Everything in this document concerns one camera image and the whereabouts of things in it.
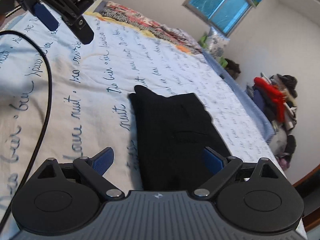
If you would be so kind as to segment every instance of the window frame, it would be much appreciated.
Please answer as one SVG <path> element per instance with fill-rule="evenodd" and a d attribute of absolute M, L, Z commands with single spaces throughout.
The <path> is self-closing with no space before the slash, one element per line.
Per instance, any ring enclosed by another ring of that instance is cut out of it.
<path fill-rule="evenodd" d="M 217 6 L 217 8 L 212 12 L 212 14 L 207 18 L 202 12 L 200 12 L 196 7 L 190 4 L 191 0 L 185 0 L 183 2 L 183 6 L 190 10 L 192 13 L 194 13 L 196 16 L 198 16 L 201 20 L 203 20 L 206 24 L 209 26 L 213 26 L 215 29 L 217 29 L 221 34 L 223 34 L 226 37 L 229 37 L 231 33 L 234 31 L 234 29 L 238 26 L 238 24 L 244 19 L 244 17 L 247 15 L 247 13 L 252 9 L 255 8 L 255 4 L 253 3 L 252 0 L 246 0 L 249 4 L 249 8 L 246 10 L 246 12 L 240 17 L 240 19 L 233 25 L 233 27 L 226 33 L 224 34 L 223 31 L 215 25 L 214 22 L 210 21 L 210 19 L 214 16 L 214 14 L 219 11 L 219 8 L 221 8 L 221 5 L 227 1 L 227 0 L 222 0 L 222 2 Z"/>

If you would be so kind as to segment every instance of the yellow fabric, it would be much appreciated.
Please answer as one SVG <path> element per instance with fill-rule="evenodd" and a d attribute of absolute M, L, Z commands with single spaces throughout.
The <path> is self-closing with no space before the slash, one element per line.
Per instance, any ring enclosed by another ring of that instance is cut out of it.
<path fill-rule="evenodd" d="M 147 36 L 147 37 L 149 37 L 149 38 L 156 38 L 156 39 L 157 39 L 157 37 L 154 36 L 153 33 L 151 33 L 150 31 L 140 30 L 139 28 L 137 28 L 137 27 L 135 27 L 135 26 L 133 26 L 133 25 L 131 25 L 131 24 L 124 23 L 124 22 L 119 22 L 119 21 L 117 21 L 117 20 L 115 20 L 115 19 L 112 19 L 112 18 L 110 18 L 110 17 L 102 16 L 102 15 L 99 14 L 98 12 L 88 12 L 88 11 L 86 11 L 84 14 L 85 14 L 85 15 L 94 16 L 94 17 L 98 18 L 98 19 L 101 20 L 101 21 L 113 22 L 113 23 L 120 24 L 120 25 L 123 25 L 123 26 L 126 26 L 126 27 L 130 27 L 130 28 L 135 29 L 135 30 L 137 30 L 138 32 L 142 33 L 144 36 Z M 180 50 L 180 51 L 182 51 L 182 52 L 185 52 L 185 53 L 188 53 L 188 54 L 191 54 L 190 49 L 188 49 L 188 48 L 186 48 L 186 47 L 184 47 L 184 46 L 181 46 L 181 45 L 176 45 L 176 44 L 174 44 L 174 45 L 176 46 L 176 48 L 177 48 L 178 50 Z"/>

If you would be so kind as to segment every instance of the robotic arm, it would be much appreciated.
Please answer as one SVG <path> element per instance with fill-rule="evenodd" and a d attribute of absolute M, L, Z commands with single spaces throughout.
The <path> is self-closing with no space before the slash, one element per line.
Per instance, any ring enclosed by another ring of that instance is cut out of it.
<path fill-rule="evenodd" d="M 15 0 L 0 0 L 0 14 L 5 14 L 14 9 Z M 83 43 L 89 44 L 93 40 L 94 33 L 82 14 L 92 5 L 93 0 L 16 0 L 26 11 L 30 11 L 34 16 L 50 30 L 58 28 L 58 21 L 40 3 L 46 3 L 61 15 L 61 19 Z"/>

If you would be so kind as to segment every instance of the silver screw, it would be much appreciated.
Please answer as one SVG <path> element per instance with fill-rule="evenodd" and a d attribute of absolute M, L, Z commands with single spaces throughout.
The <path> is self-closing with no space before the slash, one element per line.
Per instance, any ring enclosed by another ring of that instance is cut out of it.
<path fill-rule="evenodd" d="M 194 191 L 194 194 L 198 197 L 207 197 L 210 194 L 210 191 L 205 188 L 198 188 Z"/>
<path fill-rule="evenodd" d="M 109 196 L 109 197 L 120 197 L 121 194 L 122 194 L 122 191 L 117 189 L 117 188 L 113 188 L 113 189 L 109 189 L 106 194 Z"/>

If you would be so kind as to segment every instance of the folded black garment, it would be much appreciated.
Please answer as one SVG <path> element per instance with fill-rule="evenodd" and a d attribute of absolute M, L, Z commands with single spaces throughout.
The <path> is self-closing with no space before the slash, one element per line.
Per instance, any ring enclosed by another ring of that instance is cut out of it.
<path fill-rule="evenodd" d="M 202 160 L 205 147 L 230 156 L 211 116 L 193 93 L 166 98 L 140 85 L 134 90 L 144 190 L 194 191 L 213 176 Z"/>

